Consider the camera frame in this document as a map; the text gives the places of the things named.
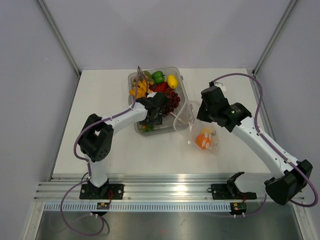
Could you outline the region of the cherry tomato sprig toy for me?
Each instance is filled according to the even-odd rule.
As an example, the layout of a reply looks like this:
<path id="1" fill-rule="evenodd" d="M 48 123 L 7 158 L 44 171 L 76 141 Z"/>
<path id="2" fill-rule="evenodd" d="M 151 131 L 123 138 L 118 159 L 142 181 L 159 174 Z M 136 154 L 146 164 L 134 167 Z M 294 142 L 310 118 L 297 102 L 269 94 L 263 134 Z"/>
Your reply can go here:
<path id="1" fill-rule="evenodd" d="M 139 131 L 142 133 L 152 132 L 155 126 L 153 124 L 143 124 L 140 126 Z"/>

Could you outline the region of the clear dotted zip top bag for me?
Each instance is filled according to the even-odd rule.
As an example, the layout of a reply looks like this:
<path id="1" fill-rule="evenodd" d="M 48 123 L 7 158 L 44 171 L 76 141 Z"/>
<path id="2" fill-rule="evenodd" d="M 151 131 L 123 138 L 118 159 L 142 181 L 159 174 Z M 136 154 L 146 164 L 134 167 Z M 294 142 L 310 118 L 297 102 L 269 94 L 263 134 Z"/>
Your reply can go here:
<path id="1" fill-rule="evenodd" d="M 193 149 L 203 151 L 205 153 L 216 154 L 219 149 L 219 135 L 216 127 L 212 123 L 200 121 L 197 119 L 198 110 L 201 103 L 194 100 L 187 100 L 182 105 L 181 110 L 174 116 L 173 128 L 179 133 L 184 141 Z M 211 149 L 200 149 L 196 143 L 196 137 L 202 134 L 203 128 L 215 129 L 216 135 L 212 137 Z"/>

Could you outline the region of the orange fruit toy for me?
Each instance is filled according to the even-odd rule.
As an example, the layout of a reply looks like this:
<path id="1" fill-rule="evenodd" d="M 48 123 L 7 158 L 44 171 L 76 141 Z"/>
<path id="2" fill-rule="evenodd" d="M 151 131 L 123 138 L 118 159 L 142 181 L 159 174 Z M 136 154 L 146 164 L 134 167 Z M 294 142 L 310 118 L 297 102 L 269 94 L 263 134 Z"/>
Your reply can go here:
<path id="1" fill-rule="evenodd" d="M 195 144 L 202 150 L 209 150 L 213 145 L 212 136 L 207 132 L 201 133 L 195 138 Z"/>

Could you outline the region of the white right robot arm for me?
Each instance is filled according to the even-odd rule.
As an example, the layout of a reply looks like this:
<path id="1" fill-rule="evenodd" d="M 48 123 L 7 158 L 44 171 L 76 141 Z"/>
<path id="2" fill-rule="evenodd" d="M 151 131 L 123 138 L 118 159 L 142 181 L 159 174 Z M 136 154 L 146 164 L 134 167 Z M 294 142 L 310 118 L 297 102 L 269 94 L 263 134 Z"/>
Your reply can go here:
<path id="1" fill-rule="evenodd" d="M 285 205 L 306 185 L 313 170 L 307 160 L 299 161 L 285 152 L 255 125 L 251 112 L 241 103 L 229 104 L 222 90 L 211 86 L 201 92 L 197 119 L 217 123 L 241 139 L 264 162 L 272 178 L 264 182 L 265 191 L 279 205 Z"/>

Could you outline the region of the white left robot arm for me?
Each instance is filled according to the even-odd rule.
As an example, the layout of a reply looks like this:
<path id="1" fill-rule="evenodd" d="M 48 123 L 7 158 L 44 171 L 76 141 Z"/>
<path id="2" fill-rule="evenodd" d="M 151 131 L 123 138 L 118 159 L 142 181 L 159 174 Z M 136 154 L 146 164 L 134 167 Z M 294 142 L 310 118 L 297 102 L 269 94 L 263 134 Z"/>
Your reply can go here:
<path id="1" fill-rule="evenodd" d="M 81 181 L 81 200 L 110 200 L 113 189 L 120 189 L 114 184 L 110 185 L 105 167 L 114 135 L 137 122 L 161 124 L 162 110 L 168 102 L 169 98 L 164 93 L 152 92 L 147 97 L 134 100 L 132 105 L 119 113 L 108 117 L 91 114 L 87 118 L 73 147 L 76 154 L 79 146 L 84 157 L 76 157 L 86 161 L 88 167 L 88 178 Z"/>

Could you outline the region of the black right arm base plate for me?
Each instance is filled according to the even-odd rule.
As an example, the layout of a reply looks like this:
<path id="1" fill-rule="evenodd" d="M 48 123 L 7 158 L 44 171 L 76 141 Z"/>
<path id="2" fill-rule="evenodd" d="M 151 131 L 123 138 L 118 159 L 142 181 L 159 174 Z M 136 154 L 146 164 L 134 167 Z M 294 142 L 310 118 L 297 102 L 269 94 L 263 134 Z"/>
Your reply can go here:
<path id="1" fill-rule="evenodd" d="M 235 184 L 238 177 L 243 175 L 240 171 L 231 176 L 225 183 L 213 183 L 207 188 L 207 192 L 212 194 L 213 200 L 256 200 L 255 192 L 241 192 Z"/>

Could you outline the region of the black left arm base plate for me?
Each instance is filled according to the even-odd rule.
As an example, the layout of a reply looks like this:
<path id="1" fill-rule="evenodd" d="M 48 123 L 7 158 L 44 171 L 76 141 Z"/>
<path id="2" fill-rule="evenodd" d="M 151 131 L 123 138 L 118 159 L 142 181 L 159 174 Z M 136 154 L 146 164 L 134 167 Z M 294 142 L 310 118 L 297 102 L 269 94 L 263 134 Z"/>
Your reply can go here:
<path id="1" fill-rule="evenodd" d="M 79 198 L 81 200 L 122 200 L 124 185 L 109 183 L 102 187 L 95 187 L 90 184 L 82 184 Z"/>

